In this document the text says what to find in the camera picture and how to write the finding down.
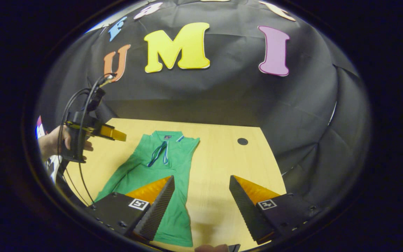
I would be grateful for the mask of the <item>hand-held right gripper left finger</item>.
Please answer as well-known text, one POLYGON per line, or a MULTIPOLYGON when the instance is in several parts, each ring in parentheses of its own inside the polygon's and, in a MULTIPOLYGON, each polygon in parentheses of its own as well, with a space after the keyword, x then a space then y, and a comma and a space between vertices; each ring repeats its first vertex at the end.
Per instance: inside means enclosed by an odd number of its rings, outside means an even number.
POLYGON ((175 190, 174 176, 167 176, 130 193, 112 192, 85 208, 110 231, 140 242, 155 238, 175 190))

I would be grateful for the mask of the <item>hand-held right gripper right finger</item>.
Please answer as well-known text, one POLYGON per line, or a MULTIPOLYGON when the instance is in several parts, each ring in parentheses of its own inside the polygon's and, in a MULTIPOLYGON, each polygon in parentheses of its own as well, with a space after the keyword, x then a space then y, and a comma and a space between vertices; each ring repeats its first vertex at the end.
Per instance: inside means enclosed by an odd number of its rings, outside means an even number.
POLYGON ((229 190, 258 245, 295 236, 319 214, 319 206, 301 196, 281 195, 235 175, 230 176, 229 190))

